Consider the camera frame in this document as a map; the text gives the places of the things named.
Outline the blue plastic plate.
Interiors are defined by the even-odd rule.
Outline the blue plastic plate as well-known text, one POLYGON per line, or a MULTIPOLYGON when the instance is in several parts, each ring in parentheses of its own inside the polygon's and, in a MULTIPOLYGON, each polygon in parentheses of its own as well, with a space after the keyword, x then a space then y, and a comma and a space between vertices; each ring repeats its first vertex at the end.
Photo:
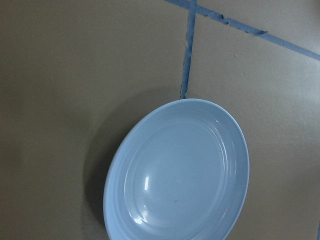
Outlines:
POLYGON ((221 106, 189 98, 140 120, 119 145, 105 180, 111 240, 224 240, 250 179, 241 128, 221 106))

